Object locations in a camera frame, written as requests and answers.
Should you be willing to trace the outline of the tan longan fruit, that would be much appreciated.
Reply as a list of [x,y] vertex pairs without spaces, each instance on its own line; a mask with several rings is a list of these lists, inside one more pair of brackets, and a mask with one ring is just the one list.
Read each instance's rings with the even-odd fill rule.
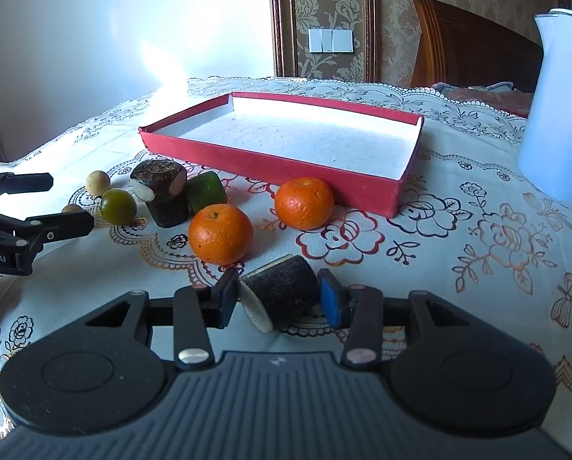
[[65,205],[61,212],[63,213],[78,213],[78,212],[83,212],[84,209],[80,207],[80,205],[76,205],[76,204],[68,204]]
[[111,187],[110,177],[105,171],[95,170],[87,176],[84,187],[93,197],[101,197]]

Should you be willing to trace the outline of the orange mandarin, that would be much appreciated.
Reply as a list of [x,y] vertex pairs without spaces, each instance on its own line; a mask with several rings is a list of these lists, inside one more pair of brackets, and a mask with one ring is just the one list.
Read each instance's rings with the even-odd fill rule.
[[277,217],[296,230],[322,227],[334,211],[331,187],[316,177],[297,177],[281,185],[274,197]]
[[188,227],[192,252],[205,263],[228,266],[252,248],[252,222],[235,205],[215,204],[201,209]]

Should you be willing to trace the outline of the green tomato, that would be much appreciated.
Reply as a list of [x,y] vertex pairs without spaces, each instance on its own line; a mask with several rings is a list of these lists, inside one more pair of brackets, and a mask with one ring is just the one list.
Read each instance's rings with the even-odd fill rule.
[[133,196],[123,189],[107,190],[101,198],[102,218],[113,225],[126,225],[136,216],[137,207]]

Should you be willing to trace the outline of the green cucumber chunk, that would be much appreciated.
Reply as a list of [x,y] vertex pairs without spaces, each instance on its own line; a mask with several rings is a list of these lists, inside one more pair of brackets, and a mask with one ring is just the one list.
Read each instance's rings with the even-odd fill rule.
[[214,171],[199,173],[189,179],[185,191],[191,212],[197,214],[209,205],[226,204],[228,198],[219,176]]

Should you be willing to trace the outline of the dark sugarcane piece tall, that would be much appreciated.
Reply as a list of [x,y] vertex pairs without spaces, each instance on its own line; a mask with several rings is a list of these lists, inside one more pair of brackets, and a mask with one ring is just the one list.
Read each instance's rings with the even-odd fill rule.
[[133,194],[147,205],[158,227],[176,227],[188,218],[187,171],[171,159],[148,159],[130,173]]

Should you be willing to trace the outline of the floral lace tablecloth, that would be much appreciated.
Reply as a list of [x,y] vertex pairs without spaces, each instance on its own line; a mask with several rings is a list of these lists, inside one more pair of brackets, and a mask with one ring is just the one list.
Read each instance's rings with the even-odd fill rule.
[[[99,202],[86,192],[86,177],[102,170],[115,186],[126,186],[133,168],[148,158],[141,126],[234,90],[356,102],[424,118],[393,218],[340,205],[325,227],[292,230],[274,213],[276,187],[222,172],[230,201],[255,228],[252,252],[238,271],[300,255],[342,283],[370,284],[391,297],[427,290],[446,298],[549,359],[557,393],[544,426],[572,450],[572,209],[518,172],[521,118],[427,89],[196,80],[185,92],[122,102],[7,163],[14,173],[51,173],[54,185],[0,197],[0,213],[25,218],[68,204],[95,212]],[[86,237],[47,245],[30,276],[0,276],[0,371],[17,351],[127,291],[168,296],[187,284],[213,284],[220,273],[192,254],[185,225],[156,227],[146,209],[129,227],[98,221]],[[0,439],[12,426],[0,397]]]

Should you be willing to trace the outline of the red shallow cardboard tray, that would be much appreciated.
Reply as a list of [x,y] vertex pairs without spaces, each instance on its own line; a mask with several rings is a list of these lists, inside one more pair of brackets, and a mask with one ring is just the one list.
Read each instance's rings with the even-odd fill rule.
[[152,153],[280,185],[329,184],[340,205],[396,214],[424,118],[338,100],[228,92],[140,127]]

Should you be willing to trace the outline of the light blue electric kettle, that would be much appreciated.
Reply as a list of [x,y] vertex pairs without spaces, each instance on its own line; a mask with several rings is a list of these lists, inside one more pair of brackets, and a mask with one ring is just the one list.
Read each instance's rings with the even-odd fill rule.
[[544,56],[517,165],[531,184],[572,208],[572,10],[552,8],[534,20]]

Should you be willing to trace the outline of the bedding pile on bed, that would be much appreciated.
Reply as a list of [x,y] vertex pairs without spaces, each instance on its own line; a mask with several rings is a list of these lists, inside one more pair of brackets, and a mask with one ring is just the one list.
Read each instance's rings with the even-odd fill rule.
[[460,87],[445,82],[432,85],[444,97],[460,102],[482,102],[498,110],[503,110],[519,117],[528,117],[533,94],[521,92],[514,83],[502,81],[487,86]]

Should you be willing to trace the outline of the wooden bed headboard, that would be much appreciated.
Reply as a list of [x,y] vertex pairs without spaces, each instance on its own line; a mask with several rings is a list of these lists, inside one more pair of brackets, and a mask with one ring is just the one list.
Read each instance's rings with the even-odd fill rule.
[[457,87],[508,81],[533,92],[543,49],[492,20],[438,0],[412,0],[421,33],[411,85]]

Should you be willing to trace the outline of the white wall switch panel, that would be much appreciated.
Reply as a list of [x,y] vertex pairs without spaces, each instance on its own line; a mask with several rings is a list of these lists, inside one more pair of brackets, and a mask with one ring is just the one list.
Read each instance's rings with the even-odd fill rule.
[[311,53],[353,53],[353,31],[312,28],[308,30]]

